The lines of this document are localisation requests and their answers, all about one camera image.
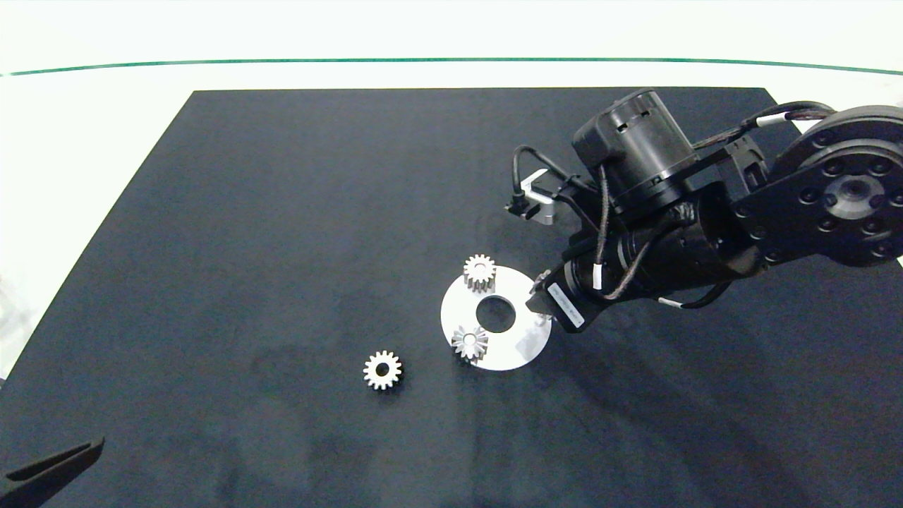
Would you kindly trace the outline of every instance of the green line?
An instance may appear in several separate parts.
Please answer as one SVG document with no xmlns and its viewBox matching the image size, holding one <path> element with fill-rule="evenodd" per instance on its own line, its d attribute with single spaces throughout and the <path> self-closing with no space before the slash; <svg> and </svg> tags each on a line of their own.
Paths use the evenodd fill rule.
<svg viewBox="0 0 903 508">
<path fill-rule="evenodd" d="M 130 61 L 126 63 L 101 63 L 79 65 L 36 71 L 17 71 L 0 76 L 25 76 L 50 72 L 91 71 L 94 69 L 114 69 L 117 67 L 153 67 L 157 65 L 201 65 L 211 63 L 409 63 L 443 61 L 645 61 L 667 63 L 733 63 L 739 65 L 769 65 L 775 67 L 796 67 L 800 69 L 822 69 L 828 71 L 870 72 L 903 76 L 903 71 L 889 69 L 869 69 L 865 67 L 844 67 L 841 65 L 821 65 L 818 63 L 795 63 L 791 61 L 727 60 L 715 58 L 628 58 L 628 57 L 473 57 L 473 58 L 246 58 L 231 60 L 170 60 L 170 61 Z"/>
</svg>

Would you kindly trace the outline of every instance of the label sticker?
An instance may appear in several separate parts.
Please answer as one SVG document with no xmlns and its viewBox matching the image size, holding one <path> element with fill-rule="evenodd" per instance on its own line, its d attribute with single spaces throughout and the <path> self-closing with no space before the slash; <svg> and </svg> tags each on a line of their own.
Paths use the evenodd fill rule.
<svg viewBox="0 0 903 508">
<path fill-rule="evenodd" d="M 568 299 L 567 295 L 560 287 L 558 287 L 557 282 L 549 286 L 549 295 L 552 295 L 552 298 L 554 298 L 558 306 L 562 308 L 564 314 L 568 316 L 574 326 L 580 328 L 583 326 L 583 323 L 586 323 L 586 320 L 583 319 L 583 316 L 580 314 L 580 311 L 577 310 L 577 307 L 573 306 L 571 300 Z"/>
</svg>

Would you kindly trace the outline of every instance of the black cable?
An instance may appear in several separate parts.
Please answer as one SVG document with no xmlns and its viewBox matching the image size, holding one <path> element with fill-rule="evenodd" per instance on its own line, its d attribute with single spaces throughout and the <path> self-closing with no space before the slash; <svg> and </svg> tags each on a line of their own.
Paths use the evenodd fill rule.
<svg viewBox="0 0 903 508">
<path fill-rule="evenodd" d="M 545 154 L 543 154 L 539 150 L 536 150 L 535 148 L 533 148 L 532 146 L 529 146 L 529 145 L 521 145 L 514 149 L 514 154 L 511 156 L 511 180 L 512 180 L 511 183 L 514 186 L 514 194 L 513 194 L 514 196 L 523 196 L 524 195 L 524 190 L 520 188 L 520 167 L 519 167 L 520 156 L 524 152 L 527 152 L 528 154 L 532 155 L 533 157 L 535 157 L 537 160 L 539 160 L 539 162 L 543 163 L 544 165 L 549 166 L 549 171 L 554 173 L 556 176 L 558 176 L 562 180 L 570 179 L 574 185 L 580 187 L 584 191 L 590 191 L 593 193 L 596 192 L 594 189 L 592 189 L 589 185 L 587 185 L 580 179 L 574 178 L 574 175 L 565 172 L 559 165 L 554 163 L 552 161 L 552 159 L 547 157 Z"/>
<path fill-rule="evenodd" d="M 652 230 L 652 234 L 649 236 L 649 240 L 643 245 L 643 247 L 637 253 L 637 256 L 633 258 L 633 261 L 630 262 L 630 266 L 628 266 L 627 271 L 624 272 L 624 275 L 621 276 L 621 280 L 618 285 L 607 295 L 602 295 L 606 300 L 615 300 L 619 298 L 624 291 L 627 290 L 627 286 L 633 280 L 633 277 L 637 274 L 637 270 L 639 270 L 639 264 L 643 262 L 643 258 L 648 254 L 649 249 L 652 248 L 652 244 L 654 244 L 658 239 L 665 236 L 667 233 L 671 232 L 673 229 L 677 228 L 678 224 L 667 219 L 667 217 L 663 217 L 662 220 L 657 224 L 657 226 Z"/>
<path fill-rule="evenodd" d="M 595 264 L 602 264 L 602 256 L 605 254 L 605 240 L 609 235 L 609 181 L 605 177 L 605 166 L 599 166 L 599 187 L 602 194 L 602 217 L 599 220 L 599 240 L 596 244 Z"/>
<path fill-rule="evenodd" d="M 724 291 L 726 291 L 727 288 L 731 286 L 731 282 L 732 281 L 721 282 L 720 284 L 716 284 L 716 285 L 712 286 L 709 289 L 709 291 L 705 295 L 703 295 L 703 297 L 701 297 L 698 300 L 695 300 L 693 302 L 687 302 L 685 304 L 681 304 L 679 302 L 675 302 L 673 300 L 668 300 L 666 298 L 658 298 L 658 302 L 666 304 L 666 305 L 670 305 L 670 306 L 675 306 L 677 308 L 684 308 L 684 309 L 703 308 L 703 307 L 709 305 L 711 302 L 714 302 L 715 300 L 717 300 L 718 297 L 721 296 L 724 293 Z"/>
<path fill-rule="evenodd" d="M 592 228 L 596 231 L 599 230 L 599 226 L 597 226 L 596 223 L 593 222 L 592 219 L 590 219 L 590 216 L 583 211 L 583 208 L 581 208 L 580 205 L 577 204 L 577 202 L 574 201 L 571 196 L 568 196 L 567 194 L 556 193 L 552 197 L 552 199 L 564 202 L 565 204 L 570 206 L 571 210 L 573 210 L 573 212 L 576 213 L 584 222 L 592 226 Z"/>
<path fill-rule="evenodd" d="M 820 120 L 836 113 L 836 111 L 830 106 L 812 100 L 798 100 L 795 102 L 777 104 L 762 109 L 751 117 L 744 118 L 737 127 L 730 128 L 724 132 L 706 137 L 704 140 L 694 143 L 693 149 L 698 150 L 721 142 L 730 143 L 747 132 L 750 132 L 750 130 L 759 127 L 759 124 L 757 123 L 759 118 L 769 117 L 779 113 L 786 113 L 785 119 L 787 120 Z"/>
</svg>

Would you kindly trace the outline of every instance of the metal gear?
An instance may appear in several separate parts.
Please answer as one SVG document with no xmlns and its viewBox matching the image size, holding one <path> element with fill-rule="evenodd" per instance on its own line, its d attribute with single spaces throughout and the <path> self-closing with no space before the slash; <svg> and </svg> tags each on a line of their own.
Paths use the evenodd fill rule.
<svg viewBox="0 0 903 508">
<path fill-rule="evenodd" d="M 364 362 L 364 381 L 367 382 L 367 386 L 373 387 L 373 390 L 392 388 L 401 379 L 401 374 L 401 361 L 392 352 L 377 351 L 370 356 L 369 361 Z"/>
<path fill-rule="evenodd" d="M 486 354 L 486 350 L 489 348 L 489 336 L 481 326 L 477 326 L 470 332 L 465 331 L 463 326 L 459 326 L 451 338 L 451 347 L 461 355 L 461 358 L 476 362 L 482 360 Z"/>
<path fill-rule="evenodd" d="M 490 290 L 496 282 L 496 262 L 483 254 L 470 256 L 464 263 L 464 282 L 471 291 Z"/>
</svg>

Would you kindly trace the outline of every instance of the robotic arm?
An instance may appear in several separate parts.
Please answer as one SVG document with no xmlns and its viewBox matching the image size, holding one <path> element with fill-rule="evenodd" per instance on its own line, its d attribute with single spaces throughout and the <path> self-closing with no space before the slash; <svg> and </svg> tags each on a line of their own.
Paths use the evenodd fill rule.
<svg viewBox="0 0 903 508">
<path fill-rule="evenodd" d="M 795 119 L 821 121 L 767 167 L 746 133 Z M 706 306 L 733 280 L 812 254 L 852 267 L 903 254 L 903 108 L 838 113 L 791 102 L 691 145 L 655 91 L 642 89 L 581 127 L 573 147 L 591 182 L 520 146 L 506 207 L 552 224 L 563 203 L 581 218 L 527 303 L 570 333 L 635 298 Z M 522 154 L 548 169 L 522 180 Z M 708 286 L 696 302 L 666 298 Z"/>
</svg>

